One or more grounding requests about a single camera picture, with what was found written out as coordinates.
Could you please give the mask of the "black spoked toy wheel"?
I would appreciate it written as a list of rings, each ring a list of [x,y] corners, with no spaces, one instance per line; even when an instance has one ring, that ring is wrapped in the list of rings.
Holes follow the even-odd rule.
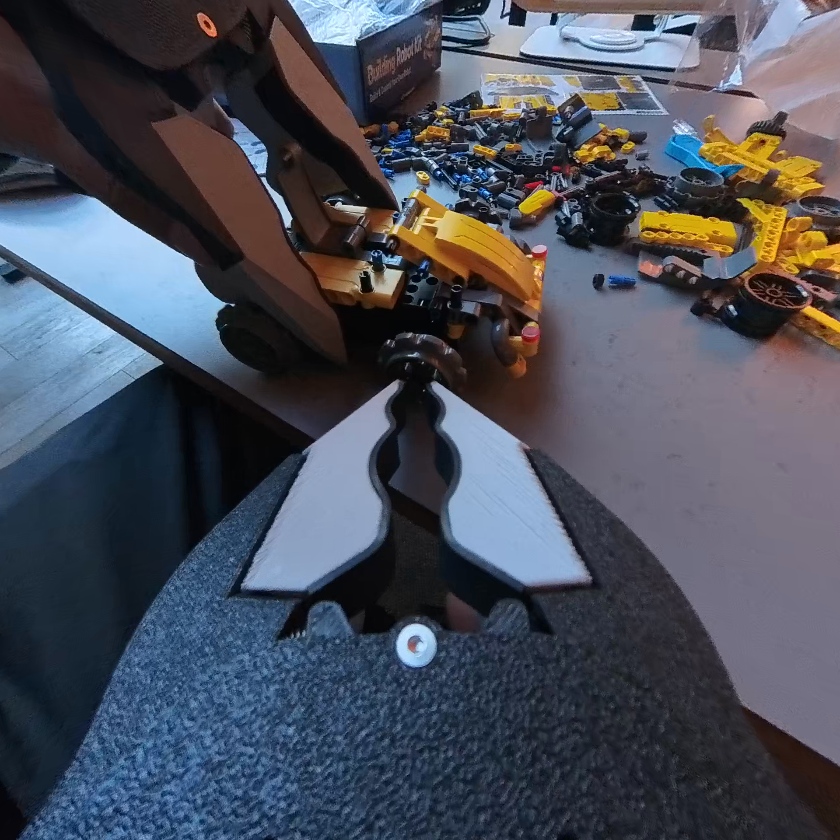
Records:
[[[763,340],[775,335],[794,315],[812,304],[797,280],[774,273],[753,275],[725,303],[720,320],[732,331]]]

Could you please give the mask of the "blue brick separator tool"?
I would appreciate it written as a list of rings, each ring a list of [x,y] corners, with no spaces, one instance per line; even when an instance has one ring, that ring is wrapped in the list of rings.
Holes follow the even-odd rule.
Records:
[[[743,169],[743,164],[714,164],[700,154],[702,142],[694,135],[673,133],[665,145],[665,154],[685,168],[715,172],[724,179],[735,176]]]

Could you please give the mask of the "yellow rectangular panel piece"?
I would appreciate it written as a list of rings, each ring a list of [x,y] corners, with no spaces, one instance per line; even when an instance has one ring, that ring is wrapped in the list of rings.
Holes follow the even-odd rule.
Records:
[[[665,241],[670,238],[700,245],[711,244],[733,248],[739,239],[734,223],[719,217],[703,217],[689,213],[646,211],[637,218],[640,238]]]

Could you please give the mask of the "yellow holed beam piece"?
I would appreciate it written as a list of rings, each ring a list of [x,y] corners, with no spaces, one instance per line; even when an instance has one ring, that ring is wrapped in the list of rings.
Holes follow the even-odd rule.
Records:
[[[668,243],[648,243],[640,238],[629,239],[625,243],[624,249],[627,253],[633,254],[635,256],[638,256],[642,252],[660,258],[674,256],[697,265],[700,264],[704,259],[708,259],[711,257],[727,256],[721,255],[715,250],[709,250],[708,248],[700,248],[687,245],[675,245]]]

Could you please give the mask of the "grey wheel hub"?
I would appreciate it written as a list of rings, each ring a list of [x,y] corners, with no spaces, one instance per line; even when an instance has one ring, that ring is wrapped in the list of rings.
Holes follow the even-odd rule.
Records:
[[[669,181],[666,194],[678,206],[698,206],[718,201],[726,187],[726,179],[720,173],[687,167]]]
[[[795,216],[809,217],[812,229],[824,232],[831,242],[839,238],[839,199],[825,196],[804,196],[796,203]]]

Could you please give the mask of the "yellow toy brick car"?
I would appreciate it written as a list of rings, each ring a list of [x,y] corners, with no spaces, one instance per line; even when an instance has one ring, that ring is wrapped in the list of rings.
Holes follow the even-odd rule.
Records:
[[[457,390],[466,380],[459,343],[485,323],[499,366],[513,379],[526,374],[541,340],[545,247],[508,237],[479,198],[450,206],[419,186],[390,209],[348,191],[320,196],[304,161],[295,142],[269,156],[278,193],[290,191],[284,266],[196,268],[223,303],[215,325],[230,355],[275,375],[344,367],[374,350],[394,377]]]

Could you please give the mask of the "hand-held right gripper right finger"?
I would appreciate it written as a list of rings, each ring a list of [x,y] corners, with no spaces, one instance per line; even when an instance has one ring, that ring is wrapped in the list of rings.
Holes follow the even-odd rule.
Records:
[[[441,515],[447,546],[517,593],[592,585],[529,448],[441,384],[428,397],[452,464]]]

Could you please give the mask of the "grey curved panel piece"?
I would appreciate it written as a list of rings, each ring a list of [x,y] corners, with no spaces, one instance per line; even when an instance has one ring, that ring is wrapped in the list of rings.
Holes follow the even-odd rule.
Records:
[[[666,287],[685,291],[712,291],[740,277],[758,264],[754,248],[745,248],[730,256],[713,255],[683,259],[676,255],[660,257],[640,252],[637,272]]]

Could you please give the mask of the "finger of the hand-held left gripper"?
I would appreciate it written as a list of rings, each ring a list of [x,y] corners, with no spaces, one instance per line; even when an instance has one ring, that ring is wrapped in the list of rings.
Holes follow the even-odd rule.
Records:
[[[223,269],[223,284],[246,293],[323,358],[346,364],[338,316],[246,154],[189,115],[153,122],[152,128],[241,252],[236,266]]]
[[[360,205],[394,211],[397,201],[318,48],[301,45],[281,17],[244,17],[236,34],[228,104],[266,148],[266,180],[288,207],[295,196],[341,189]]]

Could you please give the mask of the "dark building kit box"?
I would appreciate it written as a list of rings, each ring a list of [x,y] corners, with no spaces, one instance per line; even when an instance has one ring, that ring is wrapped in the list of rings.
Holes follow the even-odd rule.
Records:
[[[299,2],[297,11],[360,125],[387,117],[440,68],[441,2]]]

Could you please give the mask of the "silver monitor stand base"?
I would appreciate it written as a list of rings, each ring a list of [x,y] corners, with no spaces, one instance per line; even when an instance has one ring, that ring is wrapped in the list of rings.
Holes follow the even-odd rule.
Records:
[[[582,25],[581,18],[562,14],[556,24],[537,28],[519,55],[533,61],[637,70],[693,70],[700,65],[698,42],[672,29],[680,15],[655,15],[653,27],[645,30]]]

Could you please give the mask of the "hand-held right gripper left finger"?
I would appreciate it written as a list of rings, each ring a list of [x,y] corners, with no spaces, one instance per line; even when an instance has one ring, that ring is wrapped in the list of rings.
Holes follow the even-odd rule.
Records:
[[[315,595],[383,545],[391,502],[376,459],[396,432],[402,392],[392,382],[306,449],[241,592]]]

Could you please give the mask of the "yellow and black sticker sheet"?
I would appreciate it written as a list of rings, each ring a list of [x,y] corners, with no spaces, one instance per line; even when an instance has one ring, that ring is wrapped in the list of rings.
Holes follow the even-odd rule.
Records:
[[[578,73],[487,73],[480,79],[480,96],[487,107],[521,111],[546,107],[557,112],[561,103],[577,97],[594,114],[624,112],[633,116],[665,116],[667,110],[640,76]]]

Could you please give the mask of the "heap of yellow brick beams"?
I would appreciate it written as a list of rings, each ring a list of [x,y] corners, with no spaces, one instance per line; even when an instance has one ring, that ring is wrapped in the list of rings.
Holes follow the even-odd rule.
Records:
[[[668,197],[666,190],[672,176],[665,190],[654,199],[657,211],[728,220],[739,231],[733,248],[689,244],[670,238],[650,241],[639,237],[637,220],[631,227],[630,239],[695,246],[727,256],[754,248],[758,264],[725,286],[702,292],[674,289],[696,295],[690,308],[696,317],[715,319],[727,327],[720,320],[719,312],[744,280],[762,273],[795,279],[811,293],[812,304],[794,315],[777,333],[791,327],[838,350],[838,241],[830,241],[824,232],[812,229],[809,217],[795,216],[795,203],[800,198],[825,195],[825,186],[818,179],[823,164],[802,155],[788,155],[783,147],[786,120],[786,114],[778,112],[772,119],[754,122],[739,142],[730,140],[716,125],[714,117],[703,122],[701,135],[684,123],[675,124],[680,131],[673,133],[691,134],[700,139],[700,154],[705,159],[718,165],[742,164],[743,169],[726,179],[726,192],[718,201],[698,206],[678,206]]]

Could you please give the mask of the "clear plastic bag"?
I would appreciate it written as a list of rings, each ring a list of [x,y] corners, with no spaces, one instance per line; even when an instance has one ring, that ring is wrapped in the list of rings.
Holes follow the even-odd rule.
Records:
[[[758,98],[803,132],[839,138],[839,2],[696,2],[691,47],[673,82]]]

